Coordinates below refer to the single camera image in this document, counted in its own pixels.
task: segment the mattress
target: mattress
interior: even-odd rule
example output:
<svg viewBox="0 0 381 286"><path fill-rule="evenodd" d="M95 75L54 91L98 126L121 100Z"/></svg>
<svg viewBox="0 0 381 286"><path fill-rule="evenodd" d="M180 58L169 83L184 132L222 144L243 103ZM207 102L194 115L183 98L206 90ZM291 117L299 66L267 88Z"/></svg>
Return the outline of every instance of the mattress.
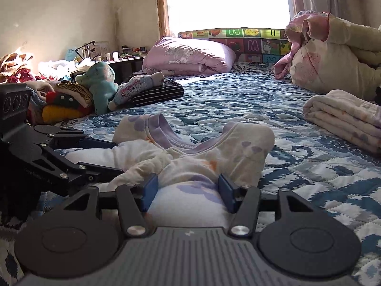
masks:
<svg viewBox="0 0 381 286"><path fill-rule="evenodd" d="M272 65L239 62L228 74L173 77L184 86L183 98L80 118L66 125L111 140L124 115L161 112L180 137L193 143L218 136L229 121L271 127L275 146L266 158L258 187L265 193L290 188L352 229L362 242L361 258L352 275L362 285L380 285L380 159L306 122L302 106L314 94L296 87L289 78L275 80L273 74ZM30 220L60 201L52 193L42 194ZM257 230L272 221L272 214L261 213ZM24 225L5 216L0 223L0 275L10 285L22 277L12 239Z"/></svg>

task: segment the silver bolt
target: silver bolt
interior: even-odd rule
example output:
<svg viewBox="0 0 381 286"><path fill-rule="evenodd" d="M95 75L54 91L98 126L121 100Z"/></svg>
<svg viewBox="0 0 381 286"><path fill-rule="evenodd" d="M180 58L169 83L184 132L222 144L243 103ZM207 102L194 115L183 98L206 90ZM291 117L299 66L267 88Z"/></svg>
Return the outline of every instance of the silver bolt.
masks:
<svg viewBox="0 0 381 286"><path fill-rule="evenodd" d="M143 235L145 233L145 228L143 226L131 226L128 227L127 233L133 236Z"/></svg>
<svg viewBox="0 0 381 286"><path fill-rule="evenodd" d="M235 235L247 235L250 232L250 229L246 226L234 226L230 231Z"/></svg>

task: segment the teal plush dinosaur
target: teal plush dinosaur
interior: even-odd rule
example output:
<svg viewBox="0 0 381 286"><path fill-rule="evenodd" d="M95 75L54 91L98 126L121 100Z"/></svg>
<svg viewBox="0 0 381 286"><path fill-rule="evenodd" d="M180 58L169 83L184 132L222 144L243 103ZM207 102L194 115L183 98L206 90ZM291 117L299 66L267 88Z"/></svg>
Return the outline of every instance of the teal plush dinosaur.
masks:
<svg viewBox="0 0 381 286"><path fill-rule="evenodd" d="M106 62L93 64L85 74L77 75L75 81L87 88L93 95L95 113L107 113L107 105L118 90L114 83L115 72Z"/></svg>

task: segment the window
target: window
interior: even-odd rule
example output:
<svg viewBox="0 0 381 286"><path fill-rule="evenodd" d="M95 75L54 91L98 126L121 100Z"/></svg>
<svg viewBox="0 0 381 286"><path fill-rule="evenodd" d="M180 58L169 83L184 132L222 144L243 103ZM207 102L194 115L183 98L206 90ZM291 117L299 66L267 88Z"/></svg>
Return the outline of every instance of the window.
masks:
<svg viewBox="0 0 381 286"><path fill-rule="evenodd" d="M167 0L172 36L212 28L280 28L290 21L288 0Z"/></svg>

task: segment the folded towel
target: folded towel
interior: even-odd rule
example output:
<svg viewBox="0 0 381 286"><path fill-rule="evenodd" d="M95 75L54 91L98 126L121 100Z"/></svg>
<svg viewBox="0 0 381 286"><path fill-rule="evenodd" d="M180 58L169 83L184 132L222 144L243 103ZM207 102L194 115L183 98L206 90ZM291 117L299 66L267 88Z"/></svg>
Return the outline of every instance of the folded towel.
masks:
<svg viewBox="0 0 381 286"><path fill-rule="evenodd" d="M381 153L381 107L343 90L310 98L304 118L371 153Z"/></svg>

